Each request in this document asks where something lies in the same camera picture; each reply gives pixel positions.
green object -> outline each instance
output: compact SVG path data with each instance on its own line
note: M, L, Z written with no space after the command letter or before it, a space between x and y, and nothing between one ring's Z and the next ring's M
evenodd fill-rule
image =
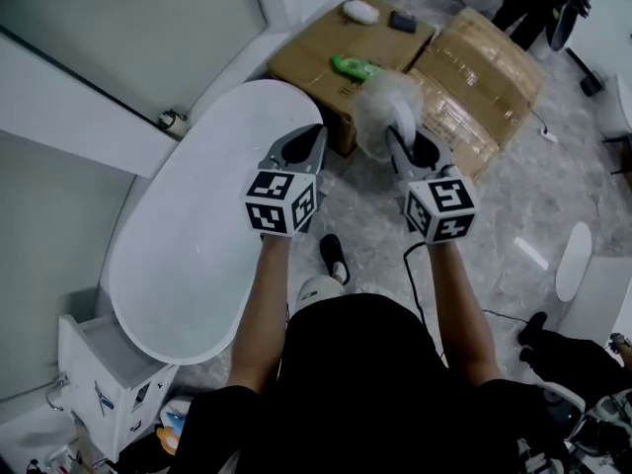
M351 75L362 81L371 79L381 74L384 69L375 65L371 65L368 61L356 58L342 59L339 56L332 56L332 61L336 70L343 74Z

black shirt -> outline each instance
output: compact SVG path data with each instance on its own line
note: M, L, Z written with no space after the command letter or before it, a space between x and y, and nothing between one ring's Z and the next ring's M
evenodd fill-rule
M192 403L173 474L521 472L518 442L567 463L536 387L473 389L440 360L419 319L392 300L346 295L289 321L263 396L227 387Z

gray marble floor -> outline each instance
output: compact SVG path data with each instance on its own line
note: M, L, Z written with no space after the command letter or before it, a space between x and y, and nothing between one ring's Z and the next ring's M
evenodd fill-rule
M459 0L388 0L418 18L444 27L462 9ZM546 82L535 111L560 143L543 139L540 123L530 118L507 149L491 164L477 185L481 212L473 233L459 248L482 307L528 319L545 310L555 328L568 306L554 290L555 272L573 226L585 222L594 238L594 252L632 255L632 193L618 168L618 150L601 143L594 104L579 87L582 73L566 53L540 62ZM335 232L341 238L352 272L350 292L367 291L391 297L415 311L402 255L418 242L399 214L389 166L370 161L361 151L348 159L328 156L324 193L310 232L292 244L289 297L296 297L305 279L323 273L320 238ZM534 262L516 241L530 245L547 262ZM441 352L430 262L425 249L411 256L412 270L428 327ZM488 315L497 357L508 377L521 378L515 341L520 324ZM183 367L177 385L216 388L227 377L226 350L206 363Z

cardboard box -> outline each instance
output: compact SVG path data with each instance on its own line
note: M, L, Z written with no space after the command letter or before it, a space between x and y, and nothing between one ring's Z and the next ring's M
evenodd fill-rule
M491 137L501 149L528 118L544 82L533 59L472 9L426 47L413 70L430 99L425 116L438 133L458 123L460 135L473 133L466 140Z
M362 1L380 11L375 25L361 25L349 19L341 4L268 62L272 75L300 88L319 104L330 130L330 146L344 156L356 147L350 101L361 81L337 72L331 57L337 54L342 58L358 58L388 70L406 72L435 32L421 21L414 34L388 28L389 16L396 9L383 0Z

white wall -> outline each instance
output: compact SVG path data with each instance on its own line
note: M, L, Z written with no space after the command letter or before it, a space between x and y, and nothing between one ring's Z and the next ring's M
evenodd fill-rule
M153 121L266 25L257 0L0 0L0 24Z
M591 70L620 74L632 87L632 0L592 0L587 19L578 19L571 49Z
M132 180L0 132L0 400L56 375L60 314L91 317Z

